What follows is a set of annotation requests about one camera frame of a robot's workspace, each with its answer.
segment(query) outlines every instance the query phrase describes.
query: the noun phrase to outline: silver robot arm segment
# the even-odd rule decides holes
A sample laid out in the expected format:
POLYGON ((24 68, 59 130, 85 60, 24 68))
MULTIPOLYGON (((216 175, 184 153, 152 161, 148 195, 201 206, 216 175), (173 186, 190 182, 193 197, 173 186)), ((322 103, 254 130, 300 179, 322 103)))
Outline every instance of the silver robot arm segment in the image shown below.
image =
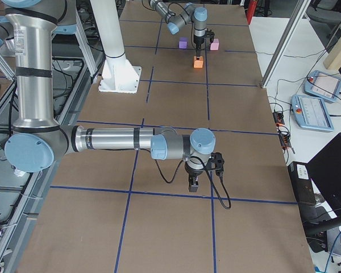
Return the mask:
MULTIPOLYGON (((15 134, 6 142, 5 154, 17 169, 38 172, 65 154, 83 150, 150 149, 153 159, 186 162, 190 191, 196 191, 199 174, 215 170, 210 167, 215 136, 205 128, 196 129, 191 135, 178 135, 169 127, 85 129, 59 125, 53 118, 51 34, 66 18, 70 22, 72 16, 68 13, 76 12, 74 0, 2 1, 10 5, 6 6, 6 18, 14 26, 19 98, 19 118, 13 123, 15 134)), ((179 16, 169 14, 162 2, 156 4, 156 9, 162 10, 168 24, 182 27, 192 20, 195 35, 203 35, 204 41, 205 9, 189 4, 179 16)))
POLYGON ((196 7, 192 3, 187 3, 183 12, 176 15, 169 6, 161 0, 149 0, 149 5, 152 9, 158 12, 162 19, 166 22, 168 29, 172 34, 179 32, 181 28, 188 23, 193 24, 193 42, 196 45, 196 58, 201 56, 202 44, 206 38, 210 38, 211 43, 214 40, 215 33, 208 30, 207 23, 207 10, 204 7, 196 7))

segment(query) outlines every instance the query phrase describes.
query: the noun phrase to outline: black band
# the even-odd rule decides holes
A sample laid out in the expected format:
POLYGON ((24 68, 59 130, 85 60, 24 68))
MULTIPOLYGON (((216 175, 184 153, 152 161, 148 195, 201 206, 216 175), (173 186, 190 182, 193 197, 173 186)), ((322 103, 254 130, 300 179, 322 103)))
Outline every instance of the black band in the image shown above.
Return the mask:
POLYGON ((22 77, 42 77, 51 78, 52 71, 45 69, 29 68, 29 67, 16 67, 15 75, 22 77))
POLYGON ((58 23, 61 22, 63 20, 63 18, 66 16, 67 5, 68 5, 67 0, 64 0, 64 10, 63 10, 62 16, 59 17, 59 19, 58 19, 58 23))
POLYGON ((75 152, 78 152, 78 149, 77 149, 77 146, 76 146, 76 133, 77 133, 77 128, 78 128, 78 125, 74 126, 73 129, 72 129, 72 133, 70 135, 70 142, 72 144, 72 149, 75 151, 75 152))
POLYGON ((140 148, 140 128, 134 128, 134 149, 140 148))
POLYGON ((0 27, 1 27, 3 30, 5 30, 5 32, 6 32, 6 34, 7 34, 7 36, 9 36, 9 32, 8 32, 8 30, 7 30, 6 28, 4 28, 3 26, 1 26, 1 25, 0 25, 0 27))
POLYGON ((191 142, 189 140, 189 135, 182 135, 183 138, 183 158, 191 157, 191 142))
POLYGON ((111 57, 111 56, 109 56, 109 55, 106 55, 106 57, 109 57, 109 58, 111 58, 111 59, 117 59, 117 58, 120 58, 120 57, 122 57, 122 56, 124 56, 125 55, 125 51, 124 51, 124 53, 122 53, 120 56, 117 56, 117 57, 111 57))
POLYGON ((92 146, 92 133, 94 128, 88 128, 86 131, 86 147, 88 150, 95 150, 92 146))
POLYGON ((184 19, 184 17, 183 17, 183 15, 182 15, 182 14, 180 14, 180 17, 183 19, 183 21, 184 21, 185 25, 187 26, 187 21, 184 19))
POLYGON ((61 127, 59 127, 59 130, 64 135, 64 137, 66 138, 66 141, 67 141, 67 148, 66 148, 66 152, 65 152, 65 154, 66 154, 67 151, 68 151, 68 147, 69 147, 69 139, 68 139, 68 136, 67 136, 66 132, 61 127))
POLYGON ((52 16, 49 16, 47 14, 44 13, 39 13, 37 11, 33 11, 33 10, 26 10, 26 9, 19 9, 19 8, 14 8, 14 7, 9 7, 7 9, 5 9, 5 14, 20 14, 20 15, 26 15, 26 16, 30 16, 30 17, 36 17, 39 19, 43 19, 46 21, 49 21, 55 25, 58 24, 58 20, 52 16))
POLYGON ((46 127, 46 128, 25 128, 25 127, 16 127, 13 126, 13 130, 19 133, 48 133, 59 130, 59 125, 54 127, 46 127))

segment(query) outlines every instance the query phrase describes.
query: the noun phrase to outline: metal pole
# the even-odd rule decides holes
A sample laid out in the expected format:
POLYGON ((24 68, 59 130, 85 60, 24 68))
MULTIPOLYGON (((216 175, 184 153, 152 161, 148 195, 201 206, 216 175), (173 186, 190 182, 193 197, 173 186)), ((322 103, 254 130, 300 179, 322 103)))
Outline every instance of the metal pole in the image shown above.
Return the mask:
POLYGON ((304 13, 306 12, 310 0, 299 0, 296 8, 293 11, 292 16, 289 19, 289 22, 284 30, 282 38, 280 39, 278 46, 274 52, 271 62, 268 65, 267 71, 265 71, 265 75, 260 85, 262 88, 266 88, 269 80, 271 79, 274 70, 277 68, 279 61, 281 60, 286 47, 289 44, 290 39, 292 38, 298 23, 302 19, 304 13))
POLYGON ((13 80, 15 73, 1 55, 0 55, 0 70, 2 71, 2 73, 5 75, 5 77, 8 80, 10 81, 13 80))
POLYGON ((317 225, 306 226, 305 227, 305 234, 307 236, 311 236, 311 235, 320 233, 322 231, 337 228, 338 226, 341 226, 341 216, 330 219, 328 221, 323 221, 317 225))
POLYGON ((76 38, 78 41, 78 44, 80 45, 80 49, 82 53, 84 54, 84 58, 87 64, 87 67, 89 68, 91 76, 94 76, 96 73, 97 67, 96 67, 96 62, 93 59, 93 55, 91 52, 91 48, 88 45, 87 42, 87 37, 84 31, 84 28, 81 23, 81 19, 78 16, 78 12, 76 11, 76 23, 77 23, 77 31, 76 31, 76 38))

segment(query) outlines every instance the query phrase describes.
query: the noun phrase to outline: floor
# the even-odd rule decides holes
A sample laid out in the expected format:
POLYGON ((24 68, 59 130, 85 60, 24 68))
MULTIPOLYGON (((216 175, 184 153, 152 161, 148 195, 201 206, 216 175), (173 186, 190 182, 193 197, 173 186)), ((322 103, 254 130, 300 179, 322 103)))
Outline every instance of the floor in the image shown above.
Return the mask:
MULTIPOLYGON (((99 93, 97 82, 78 124, 211 129, 232 209, 221 207, 204 174, 197 193, 183 169, 165 184, 143 151, 71 154, 18 273, 313 272, 244 12, 207 9, 220 49, 203 52, 204 67, 194 69, 190 43, 178 49, 190 26, 172 36, 157 14, 127 2, 120 26, 127 58, 143 68, 138 92, 99 93)), ((167 177, 176 165, 161 162, 167 177)))
MULTIPOLYGON (((290 18, 296 7, 298 0, 271 0, 271 17, 290 18)), ((319 39, 324 46, 327 46, 329 38, 328 34, 331 32, 331 27, 324 23, 310 21, 314 31, 317 33, 319 39)))

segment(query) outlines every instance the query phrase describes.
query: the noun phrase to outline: purple cube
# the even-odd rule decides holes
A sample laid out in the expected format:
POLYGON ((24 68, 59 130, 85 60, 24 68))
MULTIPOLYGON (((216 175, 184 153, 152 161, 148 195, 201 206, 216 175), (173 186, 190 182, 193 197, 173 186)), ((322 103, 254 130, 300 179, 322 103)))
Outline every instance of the purple cube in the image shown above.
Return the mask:
POLYGON ((187 37, 180 37, 179 48, 180 49, 187 49, 187 37))
POLYGON ((211 43, 210 50, 218 50, 218 46, 219 46, 218 39, 214 39, 214 42, 211 43))

